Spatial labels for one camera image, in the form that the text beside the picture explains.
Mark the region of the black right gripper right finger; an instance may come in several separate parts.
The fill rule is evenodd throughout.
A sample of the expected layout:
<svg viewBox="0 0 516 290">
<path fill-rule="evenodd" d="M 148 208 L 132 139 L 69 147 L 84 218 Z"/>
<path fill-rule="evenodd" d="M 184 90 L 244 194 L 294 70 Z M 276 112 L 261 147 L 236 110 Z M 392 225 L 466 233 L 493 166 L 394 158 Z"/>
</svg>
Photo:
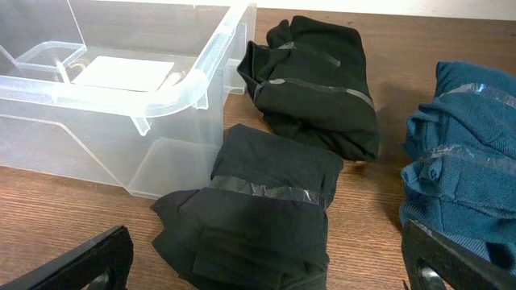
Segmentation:
<svg viewBox="0 0 516 290">
<path fill-rule="evenodd" d="M 515 288 L 515 276 L 433 231 L 409 220 L 402 230 L 402 256 L 410 290 Z"/>
</svg>

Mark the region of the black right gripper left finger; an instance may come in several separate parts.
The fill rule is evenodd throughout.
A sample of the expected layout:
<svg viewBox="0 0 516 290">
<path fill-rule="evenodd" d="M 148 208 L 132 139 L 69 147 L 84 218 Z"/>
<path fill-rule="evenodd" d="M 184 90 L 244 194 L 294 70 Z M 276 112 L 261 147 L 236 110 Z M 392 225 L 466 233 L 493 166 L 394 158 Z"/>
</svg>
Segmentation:
<svg viewBox="0 0 516 290">
<path fill-rule="evenodd" d="M 133 258 L 128 228 L 115 226 L 2 285 L 1 290 L 125 290 Z"/>
</svg>

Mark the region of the blue taped shirt bundle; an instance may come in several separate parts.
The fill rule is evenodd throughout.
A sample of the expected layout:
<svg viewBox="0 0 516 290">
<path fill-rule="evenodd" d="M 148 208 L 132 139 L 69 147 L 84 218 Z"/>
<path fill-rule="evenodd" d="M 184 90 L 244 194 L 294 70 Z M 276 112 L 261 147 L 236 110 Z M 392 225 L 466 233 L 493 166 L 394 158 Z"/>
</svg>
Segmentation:
<svg viewBox="0 0 516 290">
<path fill-rule="evenodd" d="M 515 272 L 515 78 L 436 65 L 435 95 L 406 120 L 401 222 L 415 220 Z"/>
</svg>

